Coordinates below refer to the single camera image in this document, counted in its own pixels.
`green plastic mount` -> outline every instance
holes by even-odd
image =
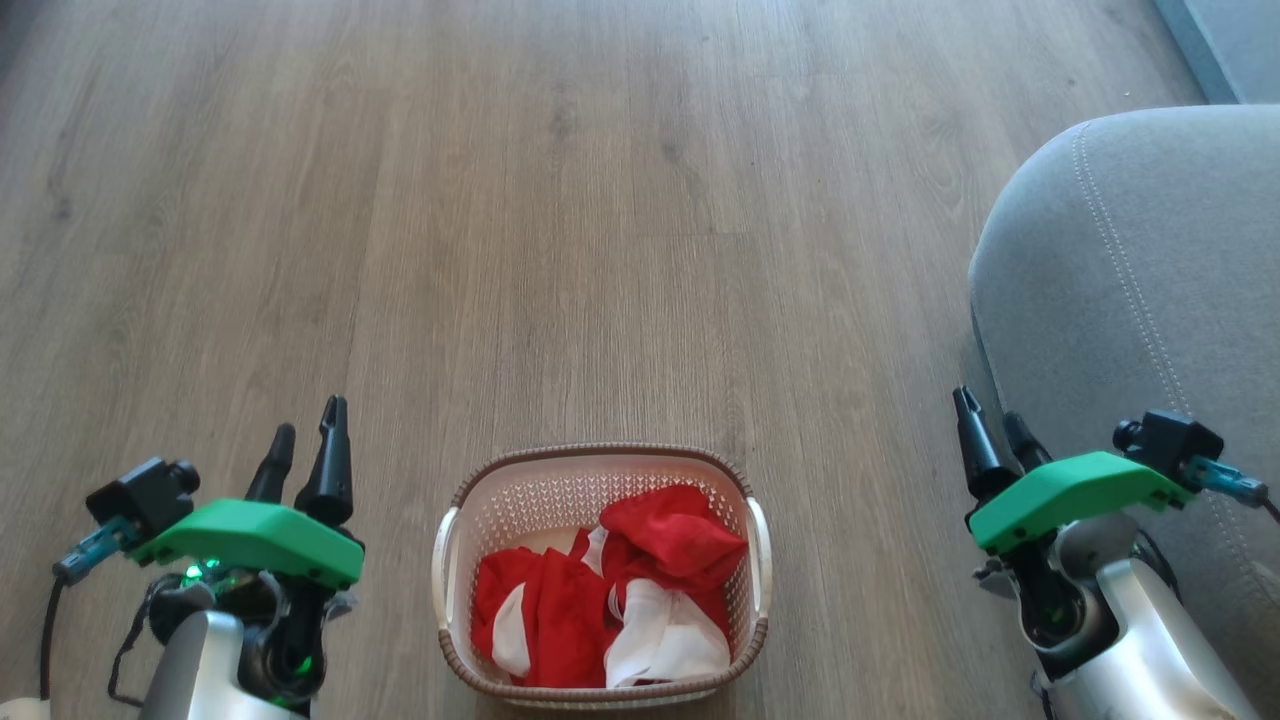
[[[129,553],[134,562],[160,565],[183,557],[216,557],[333,589],[356,584],[365,564],[358,543],[292,507],[230,498],[210,502]]]
[[[1157,512],[1194,493],[1160,473],[1110,452],[1048,462],[969,516],[978,547],[1004,555],[1068,523],[1142,503]]]

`laminate floor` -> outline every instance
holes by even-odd
[[[545,716],[449,673],[430,543],[490,456],[599,439],[728,456],[773,534],[760,660],[648,716],[1032,717],[968,579],[968,260],[1053,135],[1201,101],[1148,0],[0,0],[0,697],[90,489],[238,496],[287,419],[305,475],[343,392],[328,717]],[[58,717],[133,716],[146,577],[64,596]]]

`laundry basket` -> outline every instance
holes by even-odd
[[[748,556],[724,585],[731,629],[728,670],[632,688],[521,688],[476,652],[470,632],[471,600],[484,556],[545,530],[595,525],[609,503],[675,484],[700,488],[721,521],[748,541]],[[764,512],[741,474],[716,455],[658,445],[576,445],[499,457],[458,488],[440,520],[431,555],[435,619],[449,667],[481,693],[557,710],[645,707],[716,692],[741,675],[764,647],[772,584]]]

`basket handle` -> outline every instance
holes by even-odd
[[[746,507],[751,511],[751,521],[748,523],[748,544],[750,556],[755,566],[751,569],[751,601],[759,618],[769,616],[769,605],[773,602],[773,546],[769,543],[769,527],[764,523],[764,510],[754,497],[746,498]]]
[[[458,509],[449,507],[440,520],[440,529],[435,532],[435,548],[431,550],[431,602],[435,605],[435,624],[442,630],[449,629],[449,614],[453,610],[445,598],[449,587],[444,582],[448,571],[449,546],[453,539],[453,523],[458,518]]]

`blue connector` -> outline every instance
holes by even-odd
[[[1199,455],[1188,462],[1185,477],[1204,489],[1234,497],[1245,507],[1261,507],[1267,500],[1267,486],[1230,465]]]
[[[77,543],[67,553],[67,557],[63,557],[61,562],[54,565],[54,575],[68,587],[74,585],[104,560],[119,552],[122,547],[138,542],[138,539],[141,539],[141,534],[133,523],[125,520],[123,515],[116,515],[97,532]]]

